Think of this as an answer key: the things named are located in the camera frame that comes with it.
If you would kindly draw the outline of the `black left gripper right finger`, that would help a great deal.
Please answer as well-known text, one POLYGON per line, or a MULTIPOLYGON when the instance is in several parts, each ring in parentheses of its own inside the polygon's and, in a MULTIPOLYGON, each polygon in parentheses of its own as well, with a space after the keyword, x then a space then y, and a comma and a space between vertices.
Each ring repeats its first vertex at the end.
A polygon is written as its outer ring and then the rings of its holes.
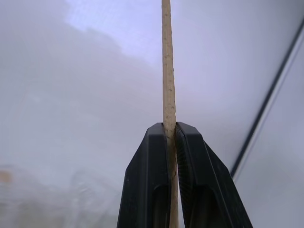
POLYGON ((199 131, 178 122, 175 136, 185 227, 252 227, 229 170, 199 131))

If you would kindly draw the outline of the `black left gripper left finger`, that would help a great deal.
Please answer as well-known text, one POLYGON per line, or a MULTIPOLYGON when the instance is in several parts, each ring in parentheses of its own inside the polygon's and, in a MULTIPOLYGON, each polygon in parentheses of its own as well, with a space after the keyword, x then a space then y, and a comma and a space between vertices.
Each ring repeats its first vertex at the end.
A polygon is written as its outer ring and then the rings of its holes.
POLYGON ((126 168, 117 221, 119 228, 167 228, 171 175, 162 123, 147 129, 126 168))

